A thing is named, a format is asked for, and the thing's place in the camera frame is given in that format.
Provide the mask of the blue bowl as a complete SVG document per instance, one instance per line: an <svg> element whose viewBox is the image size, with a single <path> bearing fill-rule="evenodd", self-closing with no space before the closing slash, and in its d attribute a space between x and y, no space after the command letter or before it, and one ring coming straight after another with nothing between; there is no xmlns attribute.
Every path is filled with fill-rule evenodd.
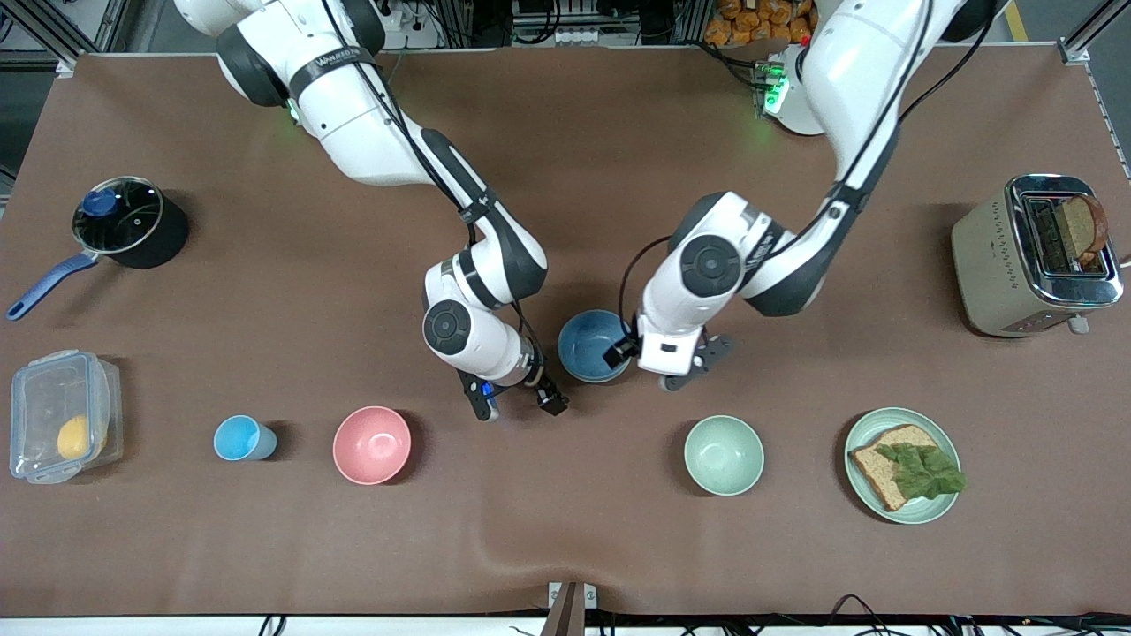
<svg viewBox="0 0 1131 636"><path fill-rule="evenodd" d="M604 375L611 370L604 352L625 337L625 323L618 313L590 309L577 313L558 334L556 354L566 371Z"/></svg>

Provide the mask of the pale mint green bowl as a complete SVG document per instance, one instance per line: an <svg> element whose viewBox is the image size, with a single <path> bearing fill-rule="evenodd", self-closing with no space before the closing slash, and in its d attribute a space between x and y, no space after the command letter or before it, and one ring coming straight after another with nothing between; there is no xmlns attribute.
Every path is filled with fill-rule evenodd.
<svg viewBox="0 0 1131 636"><path fill-rule="evenodd" d="M683 448L687 474L707 495L746 495L763 476L763 440L743 420L711 415L691 427Z"/></svg>

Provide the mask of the pink bowl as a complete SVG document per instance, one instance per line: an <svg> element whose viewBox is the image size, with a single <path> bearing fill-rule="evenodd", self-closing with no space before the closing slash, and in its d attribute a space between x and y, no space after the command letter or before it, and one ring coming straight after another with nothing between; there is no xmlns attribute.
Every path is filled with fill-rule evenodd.
<svg viewBox="0 0 1131 636"><path fill-rule="evenodd" d="M351 413L339 424L333 458L344 479L359 485L379 485L399 475L411 449L411 429L399 412L372 405Z"/></svg>

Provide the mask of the pale green plate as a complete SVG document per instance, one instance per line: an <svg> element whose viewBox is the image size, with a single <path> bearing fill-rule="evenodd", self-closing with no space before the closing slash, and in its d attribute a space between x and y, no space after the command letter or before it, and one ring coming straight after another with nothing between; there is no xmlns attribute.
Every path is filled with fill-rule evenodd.
<svg viewBox="0 0 1131 636"><path fill-rule="evenodd" d="M893 431L893 429L904 424L917 426L924 431L924 435L929 436L932 442L936 442L936 446L940 447L946 458L952 459L957 467L961 467L961 462L953 442L951 442L949 435L946 435L946 431L941 427L930 421L929 418L909 409L882 407L861 415L851 426L844 444L845 470L853 491L855 491L861 502L865 504L870 512L874 512L874 514L889 519L889 522L904 525L921 525L944 516L946 512L949 512L953 507L957 495L940 495L934 499L926 499L918 496L918 498L906 502L900 510L889 512L884 507L884 500L882 500L879 491L872 487L865 473L857 466L852 456L852 452L861 450L867 444L877 442L877 439L881 435Z"/></svg>

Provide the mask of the brown bread slice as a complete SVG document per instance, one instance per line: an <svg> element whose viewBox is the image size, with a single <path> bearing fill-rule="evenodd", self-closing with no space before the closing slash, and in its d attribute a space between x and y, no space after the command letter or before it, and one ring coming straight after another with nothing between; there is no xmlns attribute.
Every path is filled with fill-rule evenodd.
<svg viewBox="0 0 1131 636"><path fill-rule="evenodd" d="M867 484L877 492L886 512L900 512L905 504L909 502L893 480L897 464L893 459L884 458L879 452L881 444L898 442L924 446L934 450L938 448L936 440L930 437L929 432L914 424L903 424L878 435L872 442L865 444L860 450L849 452L854 466L860 469Z"/></svg>

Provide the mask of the green lettuce leaf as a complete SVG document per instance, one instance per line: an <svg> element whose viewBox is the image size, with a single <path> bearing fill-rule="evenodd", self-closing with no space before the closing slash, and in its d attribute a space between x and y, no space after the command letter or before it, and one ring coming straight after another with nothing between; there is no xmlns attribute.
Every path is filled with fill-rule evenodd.
<svg viewBox="0 0 1131 636"><path fill-rule="evenodd" d="M892 462L892 480L908 500L961 495L967 478L946 452L933 444L879 444L877 454Z"/></svg>

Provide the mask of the light blue cup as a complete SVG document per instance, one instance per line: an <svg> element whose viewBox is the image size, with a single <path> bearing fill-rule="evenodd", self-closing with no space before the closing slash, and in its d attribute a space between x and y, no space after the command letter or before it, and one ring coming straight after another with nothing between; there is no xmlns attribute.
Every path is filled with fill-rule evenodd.
<svg viewBox="0 0 1131 636"><path fill-rule="evenodd" d="M221 459L266 459L277 448L277 435L251 416L230 416L213 435L213 448Z"/></svg>

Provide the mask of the long white power strip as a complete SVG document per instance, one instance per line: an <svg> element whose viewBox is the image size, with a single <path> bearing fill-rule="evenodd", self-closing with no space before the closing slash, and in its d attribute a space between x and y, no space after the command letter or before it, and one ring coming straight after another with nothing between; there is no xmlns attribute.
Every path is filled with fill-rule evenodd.
<svg viewBox="0 0 1131 636"><path fill-rule="evenodd" d="M545 25L513 24L512 48L608 48L618 44L615 34L606 34L595 26L558 26L550 31Z"/></svg>

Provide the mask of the beige and chrome toaster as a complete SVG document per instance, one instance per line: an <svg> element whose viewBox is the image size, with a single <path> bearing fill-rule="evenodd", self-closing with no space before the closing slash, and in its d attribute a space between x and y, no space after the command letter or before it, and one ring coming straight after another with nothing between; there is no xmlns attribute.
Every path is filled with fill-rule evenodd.
<svg viewBox="0 0 1131 636"><path fill-rule="evenodd" d="M1123 296L1126 286L1110 240L1087 266L1067 253L1055 213L1078 194L1095 197L1081 178L1015 177L956 223L951 250L974 329L990 337L1033 337L1067 323L1082 335L1088 313Z"/></svg>

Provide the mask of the orange snack packets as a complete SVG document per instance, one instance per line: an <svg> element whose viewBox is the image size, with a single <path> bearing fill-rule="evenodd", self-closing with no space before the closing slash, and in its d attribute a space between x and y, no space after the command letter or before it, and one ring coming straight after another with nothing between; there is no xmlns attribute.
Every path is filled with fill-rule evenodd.
<svg viewBox="0 0 1131 636"><path fill-rule="evenodd" d="M815 0L715 0L715 15L703 28L714 48L743 48L760 40L808 44L820 11Z"/></svg>

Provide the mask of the white power strip with plugs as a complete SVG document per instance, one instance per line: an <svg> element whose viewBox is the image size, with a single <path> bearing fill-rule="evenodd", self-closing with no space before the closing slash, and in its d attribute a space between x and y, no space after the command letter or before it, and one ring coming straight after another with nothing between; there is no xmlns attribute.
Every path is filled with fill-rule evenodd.
<svg viewBox="0 0 1131 636"><path fill-rule="evenodd" d="M383 24L386 49L441 49L447 44L428 0L371 0Z"/></svg>

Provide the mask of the glass pot lid blue knob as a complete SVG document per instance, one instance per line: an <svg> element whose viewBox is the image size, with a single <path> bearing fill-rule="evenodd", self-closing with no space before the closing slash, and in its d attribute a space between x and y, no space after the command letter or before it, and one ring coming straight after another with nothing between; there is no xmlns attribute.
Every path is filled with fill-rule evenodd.
<svg viewBox="0 0 1131 636"><path fill-rule="evenodd" d="M163 196L145 178L109 178L74 209L72 235L97 253L121 253L153 232L163 209Z"/></svg>

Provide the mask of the brown toast slice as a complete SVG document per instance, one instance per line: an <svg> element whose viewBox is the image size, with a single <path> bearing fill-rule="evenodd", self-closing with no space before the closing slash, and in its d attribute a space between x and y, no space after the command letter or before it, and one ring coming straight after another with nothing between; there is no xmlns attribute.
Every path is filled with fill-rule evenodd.
<svg viewBox="0 0 1131 636"><path fill-rule="evenodd" d="M1093 196L1078 196L1057 206L1057 227L1067 253L1082 266L1093 263L1108 241L1105 209Z"/></svg>

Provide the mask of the yellow lemon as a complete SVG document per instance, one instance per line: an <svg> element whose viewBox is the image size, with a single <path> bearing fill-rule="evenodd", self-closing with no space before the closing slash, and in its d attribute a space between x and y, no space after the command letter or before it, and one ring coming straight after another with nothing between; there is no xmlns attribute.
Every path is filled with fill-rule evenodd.
<svg viewBox="0 0 1131 636"><path fill-rule="evenodd" d="M86 415L72 416L57 435L57 452L60 458L81 459L90 452L90 426Z"/></svg>

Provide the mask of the aluminium frame rail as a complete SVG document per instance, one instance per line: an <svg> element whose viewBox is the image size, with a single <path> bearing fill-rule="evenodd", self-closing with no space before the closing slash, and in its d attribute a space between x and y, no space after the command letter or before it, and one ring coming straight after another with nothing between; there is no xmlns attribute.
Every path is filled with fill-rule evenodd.
<svg viewBox="0 0 1131 636"><path fill-rule="evenodd" d="M1059 37L1057 50L1063 65L1086 65L1090 61L1088 48L1103 31L1131 9L1131 0L1100 0L1067 36Z"/></svg>
<svg viewBox="0 0 1131 636"><path fill-rule="evenodd" d="M72 70L107 52L128 0L0 0L0 70Z"/></svg>

